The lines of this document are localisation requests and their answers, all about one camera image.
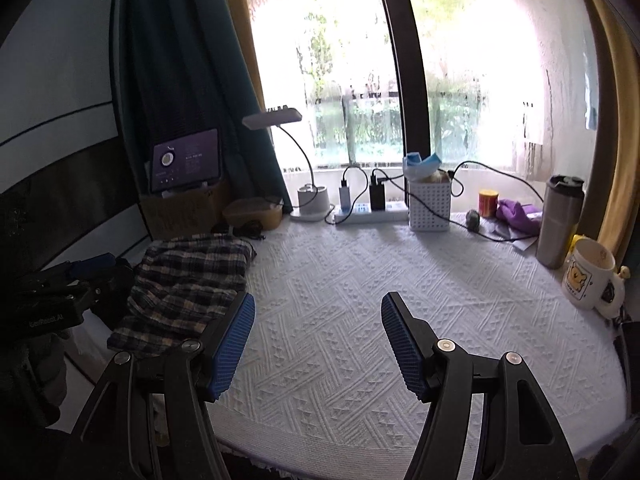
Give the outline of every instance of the dark green curtain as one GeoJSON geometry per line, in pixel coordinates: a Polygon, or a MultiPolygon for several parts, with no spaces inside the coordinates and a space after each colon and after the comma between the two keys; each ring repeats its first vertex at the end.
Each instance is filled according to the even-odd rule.
{"type": "Polygon", "coordinates": [[[268,131],[242,126],[260,107],[226,0],[127,0],[126,9],[139,149],[150,153],[158,142],[217,128],[235,195],[282,196],[290,212],[268,131]]]}

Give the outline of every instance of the stainless steel tumbler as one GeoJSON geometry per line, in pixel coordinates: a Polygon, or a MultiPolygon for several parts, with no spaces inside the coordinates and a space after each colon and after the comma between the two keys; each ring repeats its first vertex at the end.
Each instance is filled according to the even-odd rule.
{"type": "Polygon", "coordinates": [[[549,269],[562,266],[578,229],[584,203],[583,185],[581,178],[564,175],[554,175],[546,183],[536,258],[549,269]]]}

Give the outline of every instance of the white textured bedspread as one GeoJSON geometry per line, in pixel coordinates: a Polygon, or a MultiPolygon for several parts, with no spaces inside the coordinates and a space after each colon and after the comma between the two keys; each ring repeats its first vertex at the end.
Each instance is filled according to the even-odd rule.
{"type": "MultiPolygon", "coordinates": [[[[216,436],[312,478],[401,479],[426,418],[404,386],[380,321],[396,290],[415,317],[467,352],[521,354],[574,454],[625,419],[622,370],[595,311],[575,309],[554,273],[452,226],[335,228],[284,221],[255,244],[256,319],[229,391],[209,405],[216,436]]],[[[481,423],[474,396],[460,478],[481,423]]]]}

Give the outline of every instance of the white charger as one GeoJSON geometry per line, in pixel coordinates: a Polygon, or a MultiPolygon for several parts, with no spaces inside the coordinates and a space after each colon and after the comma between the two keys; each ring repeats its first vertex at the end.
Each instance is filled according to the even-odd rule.
{"type": "Polygon", "coordinates": [[[343,211],[351,210],[351,191],[349,190],[349,186],[347,186],[347,181],[345,179],[340,183],[340,189],[338,190],[340,193],[340,209],[343,211]]]}

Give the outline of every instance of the cardboard box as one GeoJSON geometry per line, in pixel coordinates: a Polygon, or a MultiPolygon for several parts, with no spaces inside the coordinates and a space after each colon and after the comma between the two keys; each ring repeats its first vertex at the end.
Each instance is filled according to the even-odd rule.
{"type": "Polygon", "coordinates": [[[214,186],[191,189],[167,198],[149,196],[140,200],[146,225],[154,240],[210,233],[222,221],[222,210],[231,202],[226,180],[214,186]]]}

